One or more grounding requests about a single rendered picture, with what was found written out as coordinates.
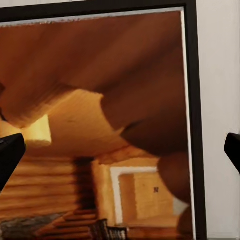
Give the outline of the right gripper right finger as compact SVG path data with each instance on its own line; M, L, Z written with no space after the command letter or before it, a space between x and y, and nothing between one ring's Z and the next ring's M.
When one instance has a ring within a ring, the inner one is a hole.
M224 151L240 173L240 135L228 133L225 140Z

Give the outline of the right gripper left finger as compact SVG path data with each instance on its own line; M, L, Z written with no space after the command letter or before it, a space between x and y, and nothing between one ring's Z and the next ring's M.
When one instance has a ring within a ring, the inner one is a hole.
M0 193L26 152L21 133L0 138Z

